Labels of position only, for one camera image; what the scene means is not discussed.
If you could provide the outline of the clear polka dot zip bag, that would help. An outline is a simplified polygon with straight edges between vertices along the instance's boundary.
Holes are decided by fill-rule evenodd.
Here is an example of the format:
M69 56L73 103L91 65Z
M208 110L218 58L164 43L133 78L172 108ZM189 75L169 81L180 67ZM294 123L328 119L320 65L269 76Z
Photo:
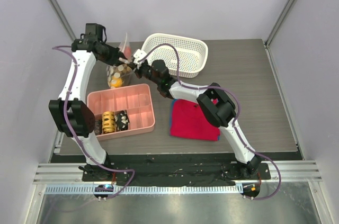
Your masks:
M120 51L124 52L125 46L131 47L129 43L129 36L127 33L125 33L123 41L121 41L119 44ZM114 73L121 74L121 77L123 79L123 87L129 85L133 72L132 69L127 66L127 64L121 64L117 66L107 66L106 68L107 82Z

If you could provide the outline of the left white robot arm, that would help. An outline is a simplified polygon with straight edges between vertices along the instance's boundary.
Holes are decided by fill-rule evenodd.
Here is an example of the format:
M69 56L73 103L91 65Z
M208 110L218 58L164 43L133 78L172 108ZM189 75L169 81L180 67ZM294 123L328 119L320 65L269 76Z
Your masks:
M114 169L95 135L95 117L85 103L86 90L97 61L117 65L125 56L119 48L99 40L76 39L70 46L71 51L66 48L67 46L52 48L67 54L72 61L63 90L56 100L49 102L48 108L57 129L77 143L87 164L96 166L95 176L101 181L107 181L112 177Z

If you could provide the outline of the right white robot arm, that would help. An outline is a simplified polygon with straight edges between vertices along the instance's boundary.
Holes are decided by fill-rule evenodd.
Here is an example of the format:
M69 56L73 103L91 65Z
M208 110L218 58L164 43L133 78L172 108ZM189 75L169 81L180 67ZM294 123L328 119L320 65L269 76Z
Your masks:
M261 158L249 145L237 123L236 105L217 83L207 86L187 84L170 75L163 60L128 65L138 78L146 78L157 85L163 97L186 100L197 104L206 120L226 137L231 145L243 178L253 178L258 173Z

